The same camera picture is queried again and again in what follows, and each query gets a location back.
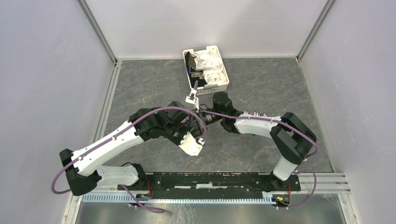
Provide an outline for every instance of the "metal corner post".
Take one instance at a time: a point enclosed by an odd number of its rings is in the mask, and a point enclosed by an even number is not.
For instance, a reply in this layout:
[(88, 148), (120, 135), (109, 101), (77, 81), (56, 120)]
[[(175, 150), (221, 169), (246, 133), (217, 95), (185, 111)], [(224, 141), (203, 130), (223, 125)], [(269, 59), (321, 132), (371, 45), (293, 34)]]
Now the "metal corner post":
[(334, 2), (336, 0), (327, 0), (325, 6), (323, 7), (322, 11), (319, 14), (318, 19), (316, 19), (315, 24), (313, 25), (310, 33), (308, 34), (307, 39), (305, 40), (300, 52), (297, 55), (297, 60), (301, 60), (306, 53), (309, 45), (311, 44), (313, 38), (315, 37), (316, 33), (318, 32), (319, 28), (322, 26), (323, 21), (325, 20), (327, 14), (329, 13), (330, 9), (332, 8)]
[(111, 50), (111, 47), (109, 43), (107, 42), (105, 36), (102, 33), (102, 30), (100, 29), (98, 22), (96, 22), (95, 17), (92, 14), (92, 11), (90, 10), (87, 2), (85, 0), (77, 0), (78, 4), (81, 7), (81, 10), (83, 10), (83, 13), (87, 17), (88, 22), (90, 23), (93, 31), (95, 32), (96, 36), (98, 37), (100, 43), (102, 44), (103, 48), (105, 49), (107, 55), (109, 56), (110, 60), (114, 64), (117, 63), (117, 58), (114, 55), (113, 51)]

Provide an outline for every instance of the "white cloth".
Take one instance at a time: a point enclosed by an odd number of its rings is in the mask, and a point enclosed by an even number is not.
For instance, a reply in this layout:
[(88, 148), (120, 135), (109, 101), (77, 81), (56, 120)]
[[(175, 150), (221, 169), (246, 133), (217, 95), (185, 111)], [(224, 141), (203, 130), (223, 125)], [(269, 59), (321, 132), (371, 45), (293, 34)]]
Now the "white cloth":
[(221, 58), (211, 54), (208, 50), (200, 50), (191, 52), (193, 55), (196, 70), (203, 70), (203, 76), (207, 85), (225, 84), (227, 82), (226, 76), (223, 72), (224, 64)]

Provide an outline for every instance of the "white wall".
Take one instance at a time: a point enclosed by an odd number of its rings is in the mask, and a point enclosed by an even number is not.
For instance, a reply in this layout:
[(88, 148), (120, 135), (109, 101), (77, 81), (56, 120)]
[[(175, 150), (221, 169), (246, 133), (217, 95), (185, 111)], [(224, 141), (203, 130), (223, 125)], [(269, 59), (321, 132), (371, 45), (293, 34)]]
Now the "white wall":
[(0, 223), (60, 223), (58, 153), (90, 142), (112, 63), (75, 0), (0, 10)]
[(326, 0), (87, 0), (118, 58), (295, 56)]
[(361, 223), (394, 223), (396, 2), (339, 0), (302, 59)]

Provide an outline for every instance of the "purple cable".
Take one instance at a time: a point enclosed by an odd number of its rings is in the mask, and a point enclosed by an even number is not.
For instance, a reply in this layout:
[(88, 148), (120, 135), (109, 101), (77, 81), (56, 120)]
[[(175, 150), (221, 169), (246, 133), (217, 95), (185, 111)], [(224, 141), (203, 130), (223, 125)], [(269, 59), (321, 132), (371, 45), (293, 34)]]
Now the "purple cable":
[(194, 83), (194, 89), (195, 89), (195, 90), (198, 90), (198, 80), (195, 81), (195, 83)]
[(145, 209), (145, 210), (147, 210), (147, 211), (151, 211), (151, 212), (153, 212), (153, 213), (164, 213), (164, 212), (165, 212), (165, 210), (164, 210), (164, 209), (161, 209), (161, 208), (146, 207), (146, 206), (144, 206), (142, 203), (140, 203), (140, 202), (136, 199), (136, 197), (128, 190), (128, 188), (127, 188), (124, 184), (121, 184), (121, 186), (128, 192), (128, 194), (132, 197), (132, 199), (140, 206), (140, 207), (138, 207), (138, 208), (142, 208), (142, 209)]
[(312, 139), (310, 139), (308, 136), (306, 136), (305, 134), (303, 134), (301, 131), (293, 128), (292, 126), (290, 126), (289, 124), (279, 121), (279, 120), (272, 120), (270, 118), (266, 118), (266, 117), (252, 117), (252, 116), (248, 116), (248, 117), (234, 117), (234, 116), (228, 116), (222, 113), (216, 113), (216, 112), (212, 112), (212, 111), (207, 111), (207, 110), (203, 110), (202, 108), (200, 108), (203, 112), (205, 113), (209, 113), (209, 114), (213, 114), (213, 115), (218, 115), (221, 117), (225, 117), (225, 118), (230, 118), (230, 119), (245, 119), (245, 120), (249, 120), (249, 119), (254, 119), (254, 120), (264, 120), (264, 121), (270, 121), (270, 122), (275, 122), (278, 123), (280, 125), (283, 125), (287, 128), (289, 128), (290, 130), (294, 131), (295, 133), (297, 133), (298, 135), (300, 135), (301, 137), (303, 137), (304, 139), (306, 139), (307, 141), (309, 141), (314, 147), (315, 147), (315, 151), (309, 155), (307, 155), (307, 158), (315, 155), (318, 152), (319, 146), (316, 144), (316, 142), (314, 142)]
[(279, 208), (285, 209), (285, 210), (287, 210), (287, 209), (292, 209), (292, 208), (297, 208), (297, 207), (300, 207), (301, 205), (307, 203), (307, 202), (312, 198), (313, 193), (315, 193), (316, 183), (317, 183), (315, 172), (312, 171), (312, 170), (304, 170), (304, 171), (301, 171), (301, 172), (294, 172), (294, 174), (298, 175), (298, 174), (302, 174), (302, 173), (306, 173), (306, 172), (310, 172), (310, 173), (313, 174), (313, 188), (312, 188), (311, 194), (308, 195), (308, 197), (307, 197), (305, 200), (303, 200), (302, 202), (300, 202), (300, 203), (298, 203), (298, 204), (295, 204), (295, 205), (292, 205), (292, 206), (288, 206), (288, 207), (286, 207), (286, 208), (284, 208), (284, 207), (279, 207)]
[[(135, 126), (137, 123), (139, 123), (140, 121), (142, 121), (143, 119), (145, 119), (146, 117), (150, 116), (151, 114), (154, 114), (158, 111), (164, 111), (164, 110), (180, 110), (180, 111), (184, 111), (186, 113), (191, 114), (192, 116), (194, 116), (197, 121), (201, 124), (202, 128), (203, 128), (203, 136), (202, 139), (203, 141), (206, 140), (207, 138), (207, 127), (205, 125), (205, 122), (194, 112), (189, 111), (188, 109), (182, 108), (182, 107), (177, 107), (177, 106), (165, 106), (165, 107), (160, 107), (157, 109), (154, 109), (146, 114), (144, 114), (143, 116), (139, 117), (136, 121), (132, 122), (128, 127), (124, 128), (123, 130), (121, 130), (120, 132), (118, 132), (117, 134), (114, 135), (114, 137), (118, 137), (120, 135), (122, 135), (124, 132), (126, 132), (127, 130), (131, 129), (133, 126)], [(89, 149), (88, 151), (84, 152), (83, 154), (81, 154), (81, 157), (85, 157), (86, 155), (88, 155), (89, 153), (91, 153), (92, 151), (104, 146), (105, 144), (109, 143), (110, 141), (112, 141), (112, 138), (106, 139), (105, 141), (101, 142), (100, 144), (92, 147), (91, 149)], [(57, 182), (58, 178), (60, 177), (60, 175), (62, 175), (62, 173), (67, 170), (67, 168), (69, 168), (70, 166), (72, 166), (74, 163), (76, 163), (78, 161), (78, 158), (74, 159), (73, 161), (69, 162), (66, 166), (64, 166), (55, 176), (55, 178), (52, 180), (51, 183), (51, 191), (52, 193), (56, 194), (56, 195), (61, 195), (64, 193), (67, 193), (70, 191), (70, 189), (64, 190), (64, 191), (57, 191), (55, 190), (55, 183)]]

